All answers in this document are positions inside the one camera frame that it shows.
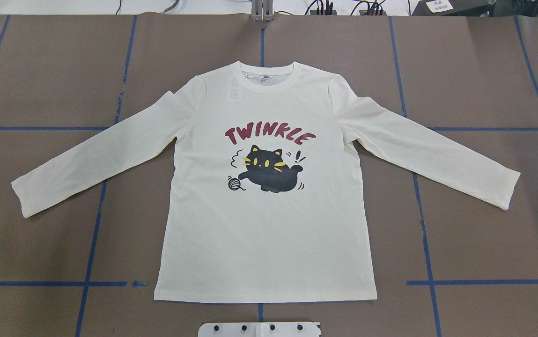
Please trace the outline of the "cream long-sleeve cat shirt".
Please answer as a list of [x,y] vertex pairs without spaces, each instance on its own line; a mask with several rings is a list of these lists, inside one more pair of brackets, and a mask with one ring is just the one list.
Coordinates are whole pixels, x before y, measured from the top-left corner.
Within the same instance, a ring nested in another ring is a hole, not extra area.
[[23,216],[175,144],[155,300],[374,300],[357,141],[503,210],[520,173],[305,64],[235,62],[15,179]]

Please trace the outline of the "grey aluminium frame post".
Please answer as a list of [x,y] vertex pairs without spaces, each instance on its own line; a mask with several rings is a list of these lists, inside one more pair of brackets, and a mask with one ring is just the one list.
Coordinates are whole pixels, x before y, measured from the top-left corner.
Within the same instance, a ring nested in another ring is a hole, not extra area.
[[273,21],[273,0],[251,0],[251,19],[253,22]]

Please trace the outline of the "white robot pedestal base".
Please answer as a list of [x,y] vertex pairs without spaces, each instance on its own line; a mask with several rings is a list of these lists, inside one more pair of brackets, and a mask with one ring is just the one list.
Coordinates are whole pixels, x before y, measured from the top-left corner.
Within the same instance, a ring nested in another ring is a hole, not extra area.
[[320,337],[319,322],[209,322],[199,337]]

